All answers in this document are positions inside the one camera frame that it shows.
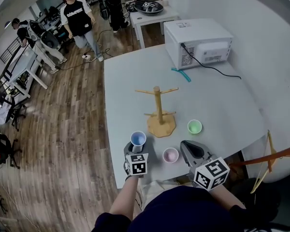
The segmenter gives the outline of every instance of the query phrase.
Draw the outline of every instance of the hand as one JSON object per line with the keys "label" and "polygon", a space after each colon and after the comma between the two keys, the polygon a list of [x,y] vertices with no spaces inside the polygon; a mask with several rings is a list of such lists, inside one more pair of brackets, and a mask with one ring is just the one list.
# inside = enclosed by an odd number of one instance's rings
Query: hand
{"label": "hand", "polygon": [[91,24],[94,25],[96,23],[96,19],[93,17],[91,18]]}

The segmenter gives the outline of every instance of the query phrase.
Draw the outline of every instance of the white shoe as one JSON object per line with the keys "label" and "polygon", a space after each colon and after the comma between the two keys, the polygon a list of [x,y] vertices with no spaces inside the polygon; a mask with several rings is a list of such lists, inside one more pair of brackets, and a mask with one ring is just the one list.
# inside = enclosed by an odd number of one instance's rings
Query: white shoe
{"label": "white shoe", "polygon": [[52,69],[52,71],[50,72],[51,74],[55,74],[57,71],[59,71],[59,69]]}
{"label": "white shoe", "polygon": [[66,58],[63,58],[62,61],[59,61],[58,64],[62,64],[62,63],[65,63],[66,61],[68,61]]}

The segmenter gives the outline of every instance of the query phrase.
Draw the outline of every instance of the wooden post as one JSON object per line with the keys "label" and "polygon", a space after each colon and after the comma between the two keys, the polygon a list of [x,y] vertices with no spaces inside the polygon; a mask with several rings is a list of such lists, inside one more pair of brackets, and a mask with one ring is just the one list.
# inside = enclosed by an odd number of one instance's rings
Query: wooden post
{"label": "wooden post", "polygon": [[159,124],[163,125],[161,93],[160,93],[159,86],[154,87],[154,93],[155,93],[155,100],[156,100],[156,106],[157,106],[158,121],[159,121]]}

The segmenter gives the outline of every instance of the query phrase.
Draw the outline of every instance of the wooden floor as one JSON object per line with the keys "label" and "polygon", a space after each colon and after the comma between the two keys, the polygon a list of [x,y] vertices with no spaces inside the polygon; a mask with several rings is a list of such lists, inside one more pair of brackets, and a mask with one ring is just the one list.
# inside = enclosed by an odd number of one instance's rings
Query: wooden floor
{"label": "wooden floor", "polygon": [[[97,39],[110,26],[98,12],[95,17]],[[143,27],[147,47],[164,43],[159,27]],[[139,49],[134,31],[133,40],[134,50]],[[130,52],[131,29],[117,34],[106,31],[99,43],[102,51],[110,48],[112,56]],[[61,67],[81,64],[84,52],[72,43],[68,62]],[[23,150],[16,155],[20,170],[0,166],[0,195],[5,198],[7,217],[19,220],[8,227],[13,232],[89,232],[117,195],[105,123],[103,63],[95,61],[54,75],[44,66],[39,76],[49,88],[33,83],[20,131],[11,123],[0,127],[11,141],[18,139],[17,148]]]}

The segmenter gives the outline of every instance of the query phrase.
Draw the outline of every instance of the navy blue shirt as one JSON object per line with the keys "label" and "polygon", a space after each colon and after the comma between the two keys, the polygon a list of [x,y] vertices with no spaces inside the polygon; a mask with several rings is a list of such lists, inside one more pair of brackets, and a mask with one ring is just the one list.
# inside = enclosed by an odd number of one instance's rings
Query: navy blue shirt
{"label": "navy blue shirt", "polygon": [[178,186],[152,200],[133,221],[101,214],[92,232],[242,232],[250,224],[247,210],[227,211],[204,189]]}

